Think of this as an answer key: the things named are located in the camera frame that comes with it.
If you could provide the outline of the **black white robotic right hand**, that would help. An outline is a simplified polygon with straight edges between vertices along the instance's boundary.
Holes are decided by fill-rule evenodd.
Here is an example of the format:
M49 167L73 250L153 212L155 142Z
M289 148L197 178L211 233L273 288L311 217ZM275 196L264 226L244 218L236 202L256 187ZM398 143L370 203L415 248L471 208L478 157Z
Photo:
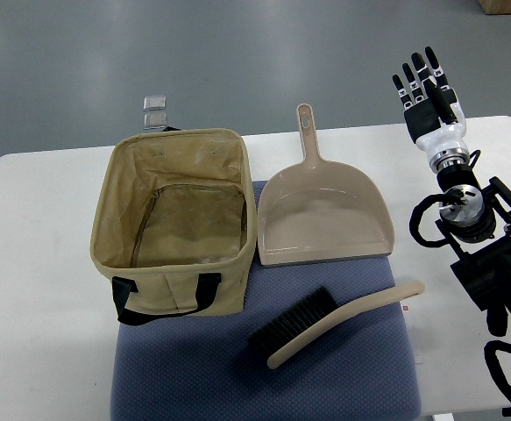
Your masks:
M468 162L465 114L434 50L427 46L423 54L412 54L411 62L401 68L404 76L394 75L393 83L403 117L431 169L436 172L452 161Z

